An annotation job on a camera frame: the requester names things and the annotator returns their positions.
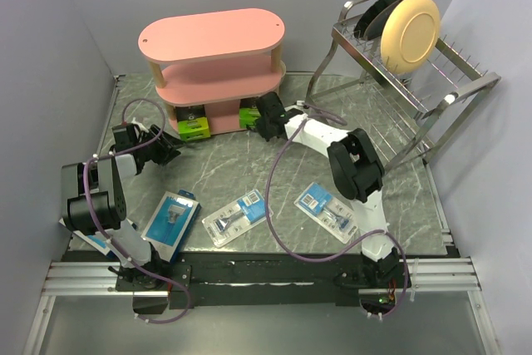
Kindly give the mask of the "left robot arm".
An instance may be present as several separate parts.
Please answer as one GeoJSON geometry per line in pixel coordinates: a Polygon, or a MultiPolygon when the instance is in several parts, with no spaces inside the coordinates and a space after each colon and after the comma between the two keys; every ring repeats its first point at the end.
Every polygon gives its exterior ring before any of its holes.
{"type": "Polygon", "coordinates": [[[112,128],[117,156],[61,169],[62,221],[73,233],[96,236],[120,260],[117,277],[138,288],[153,290],[165,280],[164,262],[127,219],[121,179],[138,175],[147,162],[167,165],[185,143],[153,124],[123,122],[112,128]]]}

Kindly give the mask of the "green black Gillette Labs box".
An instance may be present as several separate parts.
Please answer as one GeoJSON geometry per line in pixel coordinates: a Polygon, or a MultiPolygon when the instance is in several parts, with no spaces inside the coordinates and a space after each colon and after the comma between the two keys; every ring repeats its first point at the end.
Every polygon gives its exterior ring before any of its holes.
{"type": "Polygon", "coordinates": [[[239,127],[253,131],[255,122],[260,117],[260,112],[256,105],[256,97],[244,98],[239,103],[239,127]]]}

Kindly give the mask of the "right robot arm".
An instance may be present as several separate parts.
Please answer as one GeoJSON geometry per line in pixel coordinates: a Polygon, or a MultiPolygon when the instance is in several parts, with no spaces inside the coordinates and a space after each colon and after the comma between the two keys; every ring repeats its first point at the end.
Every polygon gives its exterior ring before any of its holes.
{"type": "Polygon", "coordinates": [[[385,168],[369,135],[357,128],[348,131],[340,116],[304,101],[285,107],[275,92],[256,100],[259,118],[255,130],[266,141],[285,140],[268,173],[264,201],[269,205],[270,186],[284,153],[293,143],[323,155],[330,165],[332,180],[340,195],[351,203],[362,233],[357,242],[367,262],[363,275],[373,287],[382,287],[402,265],[408,272],[406,256],[389,233],[382,204],[385,168]]]}

